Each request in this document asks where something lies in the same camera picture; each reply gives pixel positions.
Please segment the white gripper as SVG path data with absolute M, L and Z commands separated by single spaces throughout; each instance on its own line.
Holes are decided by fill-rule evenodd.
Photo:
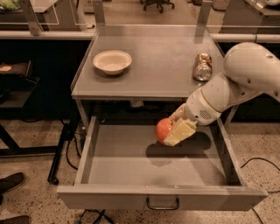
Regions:
M 216 111 L 206 101 L 199 88 L 187 98 L 185 104 L 181 104 L 169 116 L 176 123 L 164 138 L 164 144 L 174 146 L 192 136 L 196 132 L 197 124 L 206 126 L 216 121 L 220 116 L 221 112 Z

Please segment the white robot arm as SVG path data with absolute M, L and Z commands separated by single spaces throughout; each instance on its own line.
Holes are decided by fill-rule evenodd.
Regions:
M 256 43 L 240 43 L 224 57 L 223 71 L 195 90 L 167 119 L 166 128 L 156 128 L 157 140 L 174 146 L 192 136 L 228 108 L 266 94 L 280 101 L 280 59 Z

